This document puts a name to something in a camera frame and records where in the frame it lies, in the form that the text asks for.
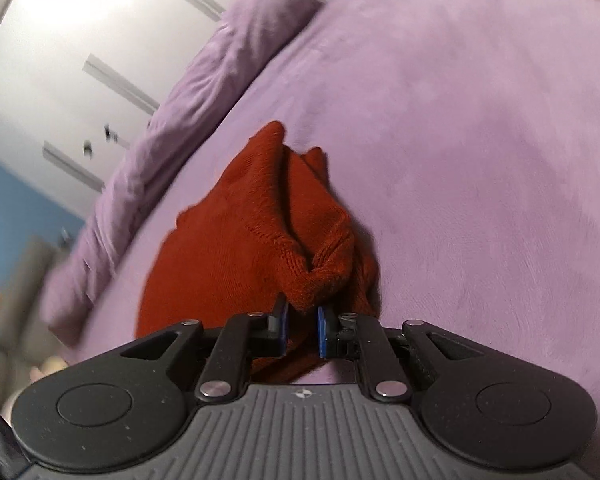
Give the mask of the purple duvet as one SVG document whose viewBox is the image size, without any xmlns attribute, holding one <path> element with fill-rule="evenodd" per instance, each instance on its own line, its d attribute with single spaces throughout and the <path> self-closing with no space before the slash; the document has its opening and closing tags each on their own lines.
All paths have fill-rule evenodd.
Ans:
<svg viewBox="0 0 600 480">
<path fill-rule="evenodd" d="M 68 257 L 47 275 L 40 315 L 62 344 L 78 345 L 91 310 L 186 160 L 322 4 L 234 0 L 222 14 L 145 133 L 126 151 Z"/>
</svg>

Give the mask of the red knitted sweater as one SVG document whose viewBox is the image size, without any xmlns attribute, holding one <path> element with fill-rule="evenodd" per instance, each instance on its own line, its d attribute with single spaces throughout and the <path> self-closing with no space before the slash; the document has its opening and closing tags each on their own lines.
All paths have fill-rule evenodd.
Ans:
<svg viewBox="0 0 600 480">
<path fill-rule="evenodd" d="M 145 283 L 137 337 L 184 320 L 222 327 L 285 297 L 296 312 L 288 351 L 260 359 L 260 382 L 294 382 L 317 368 L 318 307 L 375 316 L 378 264 L 329 189 L 320 148 L 299 154 L 270 122 L 228 164 L 198 204 L 178 214 Z"/>
</svg>

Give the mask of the white wardrobe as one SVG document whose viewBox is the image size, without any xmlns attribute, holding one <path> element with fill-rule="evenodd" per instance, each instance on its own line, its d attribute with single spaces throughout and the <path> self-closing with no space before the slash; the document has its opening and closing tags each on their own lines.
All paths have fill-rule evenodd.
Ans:
<svg viewBox="0 0 600 480">
<path fill-rule="evenodd" d="M 0 162 L 77 216 L 232 0 L 12 0 L 0 24 Z"/>
</svg>

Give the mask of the grey headboard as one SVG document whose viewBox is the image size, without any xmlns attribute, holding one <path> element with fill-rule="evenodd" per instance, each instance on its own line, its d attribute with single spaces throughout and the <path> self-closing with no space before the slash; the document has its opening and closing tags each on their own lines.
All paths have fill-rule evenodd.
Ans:
<svg viewBox="0 0 600 480">
<path fill-rule="evenodd" d="M 32 236 L 12 268 L 0 297 L 0 411 L 31 381 L 31 370 L 58 353 L 60 343 L 38 317 L 46 274 L 66 255 Z"/>
</svg>

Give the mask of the purple bed sheet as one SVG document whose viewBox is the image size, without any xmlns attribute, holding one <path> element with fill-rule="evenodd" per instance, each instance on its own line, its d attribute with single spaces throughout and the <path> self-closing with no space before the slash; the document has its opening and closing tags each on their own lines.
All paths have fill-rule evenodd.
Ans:
<svg viewBox="0 0 600 480">
<path fill-rule="evenodd" d="M 187 162 L 71 361 L 131 340 L 176 216 L 272 120 L 325 151 L 373 244 L 382 322 L 421 318 L 576 380 L 600 477 L 600 0 L 236 0 L 152 118 Z"/>
</svg>

